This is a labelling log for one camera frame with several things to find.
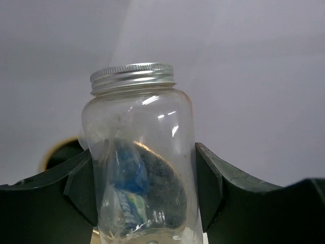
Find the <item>crushed clear bottle white cap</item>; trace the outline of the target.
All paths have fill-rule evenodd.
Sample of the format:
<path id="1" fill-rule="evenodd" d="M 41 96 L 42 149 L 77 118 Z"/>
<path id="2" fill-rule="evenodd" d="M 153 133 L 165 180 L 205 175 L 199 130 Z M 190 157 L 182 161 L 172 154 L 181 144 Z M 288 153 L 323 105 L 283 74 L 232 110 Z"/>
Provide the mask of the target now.
<path id="1" fill-rule="evenodd" d="M 160 63 L 90 77 L 82 127 L 101 243 L 202 243 L 190 98 Z"/>

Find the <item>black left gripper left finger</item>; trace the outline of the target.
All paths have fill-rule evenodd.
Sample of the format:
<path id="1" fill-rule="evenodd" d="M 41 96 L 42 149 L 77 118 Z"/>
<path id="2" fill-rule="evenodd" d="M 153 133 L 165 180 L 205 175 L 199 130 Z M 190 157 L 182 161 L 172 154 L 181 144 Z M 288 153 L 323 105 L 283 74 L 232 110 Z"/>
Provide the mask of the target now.
<path id="1" fill-rule="evenodd" d="M 90 243 L 97 224 L 88 150 L 1 186 L 1 243 Z"/>

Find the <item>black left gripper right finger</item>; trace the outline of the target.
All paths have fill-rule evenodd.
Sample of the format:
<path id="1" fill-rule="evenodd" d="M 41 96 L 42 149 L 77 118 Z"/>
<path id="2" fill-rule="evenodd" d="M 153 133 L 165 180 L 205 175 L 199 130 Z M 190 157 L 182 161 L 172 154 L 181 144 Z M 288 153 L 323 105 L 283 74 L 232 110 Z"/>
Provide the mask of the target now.
<path id="1" fill-rule="evenodd" d="M 324 243 L 324 179 L 280 187 L 222 160 L 201 143 L 196 158 L 209 243 Z"/>

